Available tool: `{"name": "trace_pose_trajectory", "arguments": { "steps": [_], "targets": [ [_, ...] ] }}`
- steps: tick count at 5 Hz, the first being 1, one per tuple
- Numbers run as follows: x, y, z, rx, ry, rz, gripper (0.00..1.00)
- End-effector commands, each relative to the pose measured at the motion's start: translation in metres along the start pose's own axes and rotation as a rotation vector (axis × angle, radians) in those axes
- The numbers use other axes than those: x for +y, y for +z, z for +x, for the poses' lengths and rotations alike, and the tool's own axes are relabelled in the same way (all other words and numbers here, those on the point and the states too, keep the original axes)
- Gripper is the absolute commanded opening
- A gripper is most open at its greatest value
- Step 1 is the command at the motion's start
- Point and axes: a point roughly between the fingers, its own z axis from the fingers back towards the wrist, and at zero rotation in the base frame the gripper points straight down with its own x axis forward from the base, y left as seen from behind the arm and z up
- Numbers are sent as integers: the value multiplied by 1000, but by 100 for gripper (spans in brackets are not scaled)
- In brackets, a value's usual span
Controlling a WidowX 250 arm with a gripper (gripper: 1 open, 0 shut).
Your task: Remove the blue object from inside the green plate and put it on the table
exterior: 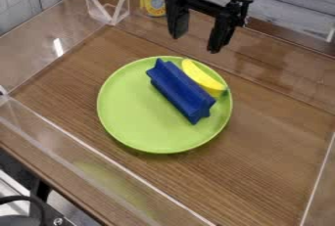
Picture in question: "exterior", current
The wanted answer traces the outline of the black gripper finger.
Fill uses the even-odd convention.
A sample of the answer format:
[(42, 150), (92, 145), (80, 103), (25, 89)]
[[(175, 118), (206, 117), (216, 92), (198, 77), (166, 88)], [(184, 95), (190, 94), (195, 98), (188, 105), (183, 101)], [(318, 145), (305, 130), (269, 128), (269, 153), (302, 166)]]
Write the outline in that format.
[(190, 11), (183, 0), (164, 0), (167, 29), (174, 39), (188, 31)]
[(230, 38), (235, 30), (235, 18), (230, 13), (220, 12), (215, 17), (214, 26), (211, 28), (206, 50), (215, 54), (220, 48), (229, 44)]

